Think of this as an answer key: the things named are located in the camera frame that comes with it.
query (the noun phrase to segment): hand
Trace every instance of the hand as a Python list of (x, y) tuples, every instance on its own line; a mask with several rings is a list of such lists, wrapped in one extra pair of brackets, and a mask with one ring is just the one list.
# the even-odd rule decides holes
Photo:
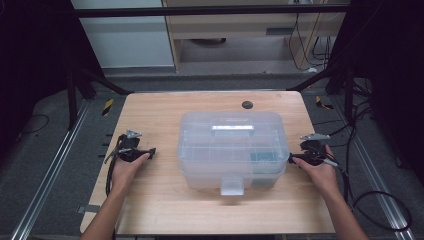
[[(328, 154), (333, 155), (328, 145), (325, 145), (325, 150)], [(309, 174), (312, 182), (315, 184), (321, 194), (339, 191), (336, 171), (333, 166), (326, 163), (321, 163), (318, 166), (312, 166), (300, 158), (293, 158), (293, 161), (296, 163), (296, 165)]]
[(127, 190), (134, 179), (137, 169), (149, 158), (150, 154), (145, 153), (133, 162), (125, 162), (117, 159), (112, 173), (112, 190)]

